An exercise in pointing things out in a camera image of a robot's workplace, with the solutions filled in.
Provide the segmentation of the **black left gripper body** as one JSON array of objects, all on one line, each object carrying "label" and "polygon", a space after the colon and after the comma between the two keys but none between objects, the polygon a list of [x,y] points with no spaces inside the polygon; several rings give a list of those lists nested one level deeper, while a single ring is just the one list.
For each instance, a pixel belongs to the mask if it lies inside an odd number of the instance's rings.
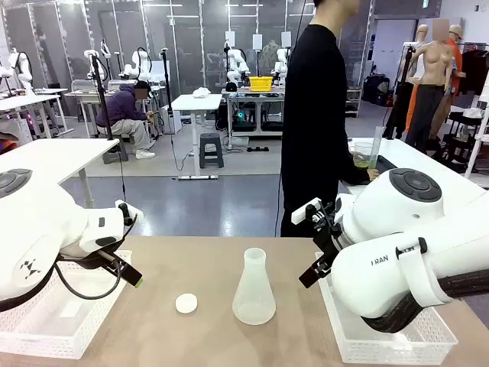
[{"label": "black left gripper body", "polygon": [[89,256],[90,268],[123,268],[126,262],[114,252],[98,250]]}]

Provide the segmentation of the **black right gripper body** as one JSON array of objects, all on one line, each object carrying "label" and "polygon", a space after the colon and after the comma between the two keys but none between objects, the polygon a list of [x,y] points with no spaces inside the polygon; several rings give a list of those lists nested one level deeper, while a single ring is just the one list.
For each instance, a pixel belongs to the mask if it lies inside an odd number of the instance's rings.
[{"label": "black right gripper body", "polygon": [[338,253],[343,249],[339,241],[342,229],[339,224],[334,224],[331,215],[324,215],[315,226],[317,233],[313,238],[314,243],[322,251],[322,256],[316,261],[316,268],[331,268]]}]

